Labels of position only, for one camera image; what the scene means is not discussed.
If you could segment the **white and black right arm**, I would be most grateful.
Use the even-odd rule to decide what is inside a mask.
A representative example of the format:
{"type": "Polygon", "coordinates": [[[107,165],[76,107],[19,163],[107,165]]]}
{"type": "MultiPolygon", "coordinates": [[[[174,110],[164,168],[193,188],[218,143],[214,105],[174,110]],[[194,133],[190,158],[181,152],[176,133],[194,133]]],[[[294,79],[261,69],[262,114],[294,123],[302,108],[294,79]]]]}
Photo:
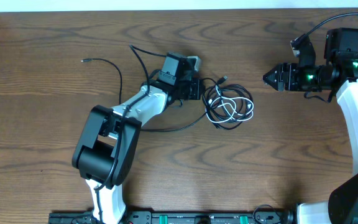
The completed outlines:
{"type": "Polygon", "coordinates": [[[331,29],[326,35],[324,65],[307,35],[291,42],[298,63],[280,63],[263,76],[277,91],[301,91],[312,99],[329,91],[327,102],[337,100],[346,120],[352,149],[352,177],[336,188],[327,201],[299,203],[284,223],[358,223],[358,29],[331,29]]]}

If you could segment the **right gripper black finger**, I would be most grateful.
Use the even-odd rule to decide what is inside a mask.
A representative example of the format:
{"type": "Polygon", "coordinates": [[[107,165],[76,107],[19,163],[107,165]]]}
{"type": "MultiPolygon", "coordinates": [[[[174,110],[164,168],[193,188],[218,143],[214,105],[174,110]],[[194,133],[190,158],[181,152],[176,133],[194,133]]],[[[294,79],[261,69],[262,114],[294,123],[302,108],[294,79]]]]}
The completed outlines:
{"type": "Polygon", "coordinates": [[[274,66],[270,71],[268,71],[263,78],[276,78],[276,72],[279,69],[279,65],[274,66]]]}
{"type": "Polygon", "coordinates": [[[263,77],[266,85],[271,86],[274,90],[278,91],[278,81],[275,78],[263,77]]]}

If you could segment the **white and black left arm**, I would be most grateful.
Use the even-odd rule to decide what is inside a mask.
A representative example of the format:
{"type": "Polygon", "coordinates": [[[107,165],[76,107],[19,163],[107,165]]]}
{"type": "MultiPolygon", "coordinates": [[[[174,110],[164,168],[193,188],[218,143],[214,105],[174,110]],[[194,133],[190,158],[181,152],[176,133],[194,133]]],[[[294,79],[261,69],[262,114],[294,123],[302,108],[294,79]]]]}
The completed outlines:
{"type": "Polygon", "coordinates": [[[198,78],[201,59],[174,52],[161,69],[145,74],[132,98],[90,111],[71,160],[92,193],[94,223],[119,223],[126,212],[122,183],[127,177],[144,124],[176,100],[198,100],[205,89],[198,78]]]}

